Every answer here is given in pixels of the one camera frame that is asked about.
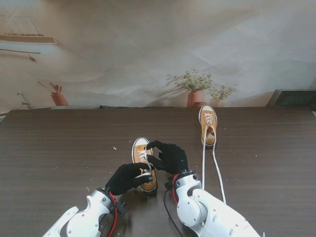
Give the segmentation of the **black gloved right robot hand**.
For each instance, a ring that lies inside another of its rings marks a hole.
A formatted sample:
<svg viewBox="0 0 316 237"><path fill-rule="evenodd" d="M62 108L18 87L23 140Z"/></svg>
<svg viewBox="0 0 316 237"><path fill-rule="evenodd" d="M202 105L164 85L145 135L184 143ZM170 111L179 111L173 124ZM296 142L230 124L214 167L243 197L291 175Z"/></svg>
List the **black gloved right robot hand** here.
<svg viewBox="0 0 316 237"><path fill-rule="evenodd" d="M152 148L159 149L159 156L156 158L147 155L147 159L157 170L164 170L173 175L188 170L187 156L181 147L155 140L146 145L147 150Z"/></svg>

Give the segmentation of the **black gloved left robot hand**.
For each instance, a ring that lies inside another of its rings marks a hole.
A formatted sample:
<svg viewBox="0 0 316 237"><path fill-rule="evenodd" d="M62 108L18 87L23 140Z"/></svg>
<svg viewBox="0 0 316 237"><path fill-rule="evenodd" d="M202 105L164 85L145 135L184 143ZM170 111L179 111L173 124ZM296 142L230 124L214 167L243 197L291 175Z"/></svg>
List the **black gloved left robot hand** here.
<svg viewBox="0 0 316 237"><path fill-rule="evenodd" d="M114 175L106 183L105 188L112 195L118 196L126 193L132 188L150 182L151 176L141 176L141 169L147 169L146 163L129 163L121 165Z"/></svg>

